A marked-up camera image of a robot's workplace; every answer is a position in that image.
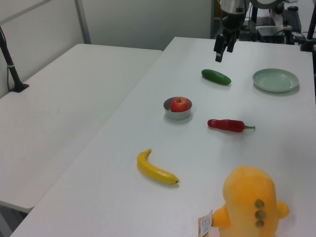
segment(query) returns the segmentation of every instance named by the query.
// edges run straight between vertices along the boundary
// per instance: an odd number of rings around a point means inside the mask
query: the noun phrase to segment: plush toy
[[[213,214],[221,237],[274,237],[278,220],[289,214],[276,199],[275,185],[264,171],[240,166],[223,186],[225,204]]]

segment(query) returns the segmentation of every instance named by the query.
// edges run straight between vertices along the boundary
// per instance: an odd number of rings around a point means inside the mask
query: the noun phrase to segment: yellow banana
[[[141,152],[137,157],[137,165],[139,169],[147,174],[148,176],[156,179],[165,184],[176,184],[179,182],[179,179],[168,171],[159,169],[152,164],[149,164],[147,161],[148,155],[152,152],[152,149],[148,149],[144,152]]]

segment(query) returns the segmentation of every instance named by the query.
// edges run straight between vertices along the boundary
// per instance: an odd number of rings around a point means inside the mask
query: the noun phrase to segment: pepper stem
[[[246,125],[245,125],[245,128],[244,128],[244,129],[246,129],[246,128],[253,128],[253,129],[256,129],[256,127],[255,127],[255,126],[250,127],[250,126],[246,126]]]

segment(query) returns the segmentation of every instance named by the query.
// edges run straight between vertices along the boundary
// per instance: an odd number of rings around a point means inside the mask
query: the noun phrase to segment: metal bowl
[[[163,107],[164,107],[164,110],[166,112],[166,115],[170,118],[170,119],[173,119],[173,120],[182,120],[182,119],[186,119],[190,116],[190,113],[191,113],[191,108],[192,108],[192,102],[191,100],[188,99],[189,103],[190,103],[190,108],[188,110],[185,110],[183,112],[172,112],[171,109],[170,109],[170,106],[171,106],[171,102],[173,99],[177,98],[179,96],[176,96],[176,97],[172,97],[172,98],[169,98],[167,99],[164,104],[163,104]]]

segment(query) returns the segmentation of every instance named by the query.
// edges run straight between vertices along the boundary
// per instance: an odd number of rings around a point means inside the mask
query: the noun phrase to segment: white wall
[[[21,81],[83,43],[74,0],[51,0],[1,27]],[[6,62],[0,51],[0,98],[7,92]]]
[[[164,50],[210,38],[213,0],[81,0],[92,44]]]

